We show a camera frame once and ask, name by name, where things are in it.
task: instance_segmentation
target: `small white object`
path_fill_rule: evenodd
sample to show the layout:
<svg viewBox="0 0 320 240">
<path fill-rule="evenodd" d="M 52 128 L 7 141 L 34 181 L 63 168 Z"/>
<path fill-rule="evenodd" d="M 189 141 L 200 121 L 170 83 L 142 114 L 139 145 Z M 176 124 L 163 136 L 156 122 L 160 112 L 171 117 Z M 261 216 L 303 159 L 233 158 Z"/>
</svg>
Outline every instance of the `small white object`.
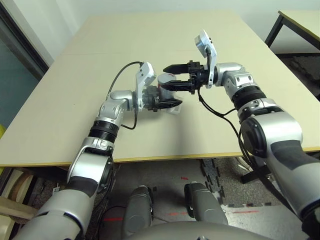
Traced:
<svg viewBox="0 0 320 240">
<path fill-rule="evenodd" d="M 174 96 L 175 99 L 178 99 L 178 100 L 183 100 L 182 97 L 179 97 L 179 96 Z M 166 112 L 168 114 L 173 114 L 173 115 L 178 115 L 181 111 L 181 108 L 182 108 L 182 104 L 178 105 L 178 106 L 175 106 L 175 107 L 172 107 L 172 108 L 168 108 L 166 110 Z"/>
<path fill-rule="evenodd" d="M 59 183 L 57 183 L 56 187 L 52 189 L 52 196 L 55 195 L 55 193 L 59 192 L 59 190 L 60 190 L 60 186 L 59 186 Z"/>
</svg>

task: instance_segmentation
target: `table leg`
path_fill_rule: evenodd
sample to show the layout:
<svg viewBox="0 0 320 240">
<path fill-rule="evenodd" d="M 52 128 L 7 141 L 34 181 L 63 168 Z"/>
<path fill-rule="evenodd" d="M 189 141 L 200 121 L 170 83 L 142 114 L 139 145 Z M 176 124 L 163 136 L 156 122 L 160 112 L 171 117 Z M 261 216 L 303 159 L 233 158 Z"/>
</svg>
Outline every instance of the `table leg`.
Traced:
<svg viewBox="0 0 320 240">
<path fill-rule="evenodd" d="M 16 167 L 16 169 L 56 183 L 64 184 L 67 182 L 68 171 L 57 166 Z"/>
<path fill-rule="evenodd" d="M 283 19 L 284 17 L 279 15 L 277 20 L 275 21 L 269 35 L 266 37 L 266 40 L 264 41 L 265 44 L 270 48 L 271 44 L 274 42 L 276 36 L 278 35 L 281 27 L 283 26 Z"/>
<path fill-rule="evenodd" d="M 296 34 L 298 34 L 304 40 L 308 41 L 310 44 L 312 44 L 313 46 L 315 46 L 317 49 L 320 50 L 320 41 L 317 38 L 313 37 L 308 32 L 306 32 L 305 30 L 298 27 L 297 25 L 295 25 L 294 23 L 292 23 L 291 21 L 289 21 L 288 19 L 286 19 L 284 17 L 281 22 L 283 25 L 285 25 L 286 27 L 288 27 L 289 29 L 294 31 Z"/>
<path fill-rule="evenodd" d="M 269 168 L 267 167 L 267 165 L 263 165 L 260 167 L 260 171 L 263 175 L 269 175 L 271 174 Z M 248 183 L 251 183 L 255 180 L 258 179 L 258 176 L 256 175 L 256 173 L 254 173 L 253 171 L 252 172 L 249 172 L 247 173 L 246 175 L 243 175 L 241 177 L 241 181 L 243 184 L 248 184 Z"/>
</svg>

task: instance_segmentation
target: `desk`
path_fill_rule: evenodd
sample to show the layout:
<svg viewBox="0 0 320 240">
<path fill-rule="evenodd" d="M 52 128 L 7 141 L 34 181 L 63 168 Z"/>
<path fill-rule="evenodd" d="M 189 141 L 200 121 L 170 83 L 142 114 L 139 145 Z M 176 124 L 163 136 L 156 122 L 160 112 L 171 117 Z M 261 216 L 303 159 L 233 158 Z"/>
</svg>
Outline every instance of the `desk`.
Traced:
<svg viewBox="0 0 320 240">
<path fill-rule="evenodd" d="M 274 42 L 283 25 L 320 50 L 320 10 L 280 10 L 265 43 Z"/>
<path fill-rule="evenodd" d="M 301 124 L 304 150 L 320 150 L 319 102 L 239 16 L 230 11 L 135 13 L 95 16 L 83 24 L 1 138 L 0 165 L 69 165 L 117 72 L 132 61 L 149 61 L 158 74 L 171 64 L 205 63 L 194 43 L 202 29 L 212 38 L 218 62 L 244 65 L 264 93 Z M 134 90 L 137 69 L 123 72 L 114 90 Z M 223 87 L 204 87 L 201 94 L 219 112 L 233 108 Z M 207 111 L 196 95 L 177 96 L 183 98 L 179 115 L 145 110 L 135 130 L 119 130 L 115 162 L 241 155 L 227 122 Z M 239 129 L 237 113 L 228 117 Z M 133 124 L 133 112 L 124 124 Z"/>
</svg>

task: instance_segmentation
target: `floor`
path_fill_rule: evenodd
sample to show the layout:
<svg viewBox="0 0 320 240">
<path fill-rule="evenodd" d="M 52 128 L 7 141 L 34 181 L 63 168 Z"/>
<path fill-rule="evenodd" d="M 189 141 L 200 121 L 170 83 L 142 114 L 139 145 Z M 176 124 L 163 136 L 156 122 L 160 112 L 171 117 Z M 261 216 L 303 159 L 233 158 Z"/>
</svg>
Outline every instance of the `floor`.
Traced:
<svg viewBox="0 0 320 240">
<path fill-rule="evenodd" d="M 234 158 L 216 159 L 224 162 L 228 167 L 220 168 L 221 184 L 223 179 L 238 167 Z M 120 240 L 122 219 L 126 202 L 130 193 L 139 185 L 147 185 L 153 191 L 153 214 L 156 218 L 152 224 L 168 222 L 194 221 L 188 216 L 184 202 L 184 185 L 193 181 L 205 184 L 207 178 L 203 174 L 200 160 L 174 160 L 160 162 L 125 163 L 120 166 L 116 183 L 111 192 L 108 208 L 117 206 L 107 211 L 100 222 L 100 240 Z M 235 191 L 225 191 L 225 197 L 215 192 L 221 198 L 222 208 L 225 211 L 229 224 L 245 229 L 275 240 L 305 240 L 308 238 L 300 229 L 301 222 L 278 201 L 273 201 L 273 196 L 265 190 L 259 182 L 245 185 L 246 191 L 238 191 L 243 185 L 240 175 L 232 178 L 232 187 Z M 237 206 L 230 207 L 232 199 Z"/>
</svg>

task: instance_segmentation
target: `black metal table leg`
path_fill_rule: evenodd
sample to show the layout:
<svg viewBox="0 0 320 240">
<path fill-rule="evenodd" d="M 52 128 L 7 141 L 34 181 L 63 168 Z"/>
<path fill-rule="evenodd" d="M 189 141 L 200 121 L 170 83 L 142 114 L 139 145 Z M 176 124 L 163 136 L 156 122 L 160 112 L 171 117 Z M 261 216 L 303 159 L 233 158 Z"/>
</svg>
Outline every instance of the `black metal table leg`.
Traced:
<svg viewBox="0 0 320 240">
<path fill-rule="evenodd" d="M 300 37 L 302 37 L 304 40 L 308 41 L 310 44 L 315 46 L 317 49 L 320 50 L 320 41 L 319 39 L 315 38 L 313 35 L 309 34 L 299 26 L 295 25 L 293 22 L 289 21 L 285 17 L 282 19 L 282 24 L 294 31 L 296 34 L 298 34 Z"/>
<path fill-rule="evenodd" d="M 264 41 L 265 44 L 270 48 L 271 44 L 274 42 L 276 36 L 278 35 L 280 29 L 283 26 L 283 19 L 284 17 L 279 15 L 277 20 L 275 21 L 271 31 L 269 32 L 269 35 L 266 37 L 266 40 Z"/>
<path fill-rule="evenodd" d="M 270 170 L 269 170 L 267 165 L 261 166 L 260 170 L 261 170 L 261 173 L 263 175 L 265 175 L 265 176 L 271 174 L 271 172 L 270 172 Z M 249 172 L 246 175 L 243 175 L 241 177 L 241 181 L 242 181 L 243 184 L 251 183 L 251 182 L 253 182 L 253 181 L 257 180 L 257 179 L 258 179 L 258 176 L 253 171 Z"/>
</svg>

